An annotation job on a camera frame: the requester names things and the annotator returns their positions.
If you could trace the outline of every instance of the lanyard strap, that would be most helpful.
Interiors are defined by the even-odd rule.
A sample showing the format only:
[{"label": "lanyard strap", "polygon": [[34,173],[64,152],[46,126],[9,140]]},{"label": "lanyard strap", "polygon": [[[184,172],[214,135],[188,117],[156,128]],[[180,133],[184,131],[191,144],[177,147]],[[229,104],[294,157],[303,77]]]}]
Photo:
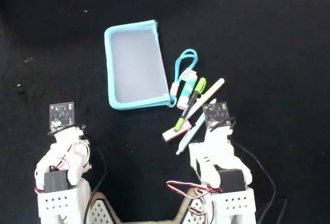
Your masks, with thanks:
[{"label": "lanyard strap", "polygon": [[174,82],[172,83],[171,90],[170,90],[170,102],[168,104],[168,107],[172,108],[176,105],[177,102],[177,91],[181,82],[181,78],[179,78],[179,70],[180,70],[180,63],[182,60],[187,59],[187,58],[193,58],[192,63],[188,67],[189,69],[193,69],[194,66],[196,65],[198,61],[198,55],[197,52],[193,49],[187,49],[182,52],[182,54],[177,58],[175,62],[175,76],[174,76]]}]

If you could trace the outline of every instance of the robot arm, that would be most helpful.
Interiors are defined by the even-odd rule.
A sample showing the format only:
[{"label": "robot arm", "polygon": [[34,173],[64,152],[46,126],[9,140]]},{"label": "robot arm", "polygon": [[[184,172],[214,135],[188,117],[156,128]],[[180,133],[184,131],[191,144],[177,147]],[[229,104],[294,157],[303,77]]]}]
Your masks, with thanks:
[{"label": "robot arm", "polygon": [[35,170],[36,188],[44,190],[45,174],[54,170],[68,170],[68,181],[77,185],[81,175],[91,169],[89,163],[89,141],[83,130],[73,126],[56,133],[56,143],[37,163]]},{"label": "robot arm", "polygon": [[204,196],[204,211],[215,224],[255,224],[254,192],[249,168],[234,155],[233,133],[226,103],[203,106],[204,142],[189,145],[190,165],[202,185],[221,191]]},{"label": "robot arm", "polygon": [[74,125],[73,103],[49,109],[49,134],[56,142],[35,169],[41,224],[82,224],[91,194],[89,183],[81,177],[91,169],[89,139],[81,126]]}]

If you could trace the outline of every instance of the black surface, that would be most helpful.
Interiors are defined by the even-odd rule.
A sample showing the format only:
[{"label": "black surface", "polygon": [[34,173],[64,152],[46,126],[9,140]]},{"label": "black surface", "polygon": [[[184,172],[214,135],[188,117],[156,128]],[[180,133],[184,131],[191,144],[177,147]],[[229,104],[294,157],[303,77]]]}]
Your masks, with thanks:
[{"label": "black surface", "polygon": [[[179,139],[173,145],[161,139],[181,110],[116,111],[107,95],[105,29],[156,19],[169,85],[175,59],[189,47],[199,54],[200,76],[226,79],[216,97],[237,118],[235,141],[259,158],[278,195],[287,197],[283,223],[329,223],[328,182],[321,176],[330,152],[329,6],[330,0],[1,1],[3,222],[37,222],[34,169],[53,141],[46,134],[48,105],[68,101],[75,102],[76,123],[87,125],[106,155],[101,191],[119,217],[175,216],[182,197],[166,189],[166,180],[197,182],[188,151],[175,155]],[[270,183],[236,151],[252,171],[260,207],[271,196]],[[92,187],[102,174],[94,161],[87,175]],[[281,202],[265,223],[275,223]]]}]

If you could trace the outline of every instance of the blue strap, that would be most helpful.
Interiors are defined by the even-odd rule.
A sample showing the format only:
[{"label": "blue strap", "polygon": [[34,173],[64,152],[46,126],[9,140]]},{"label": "blue strap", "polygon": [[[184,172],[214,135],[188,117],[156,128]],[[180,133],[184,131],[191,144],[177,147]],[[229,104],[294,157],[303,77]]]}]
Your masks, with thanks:
[{"label": "blue strap", "polygon": [[[179,58],[177,58],[177,60],[175,62],[175,67],[174,67],[174,69],[175,69],[174,82],[177,82],[177,83],[181,82],[182,79],[179,78],[180,63],[183,59],[187,59],[187,58],[193,58],[192,63],[188,67],[189,69],[193,69],[198,61],[197,52],[193,49],[187,49],[182,52],[182,54],[179,56]],[[176,105],[176,102],[177,102],[176,95],[170,95],[170,102],[168,104],[168,107],[170,107],[170,108],[174,107]]]}]

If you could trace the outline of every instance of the eraser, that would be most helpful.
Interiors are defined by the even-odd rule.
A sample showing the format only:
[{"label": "eraser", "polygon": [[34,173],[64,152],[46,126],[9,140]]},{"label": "eraser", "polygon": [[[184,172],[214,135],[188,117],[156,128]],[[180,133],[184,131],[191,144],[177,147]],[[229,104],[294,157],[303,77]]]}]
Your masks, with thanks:
[{"label": "eraser", "polygon": [[191,124],[188,120],[186,120],[182,126],[181,129],[178,132],[174,131],[174,127],[171,128],[170,130],[167,130],[166,132],[163,133],[163,139],[165,140],[165,142],[168,142],[170,140],[172,140],[173,138],[183,134],[184,132],[188,131],[191,129]]}]

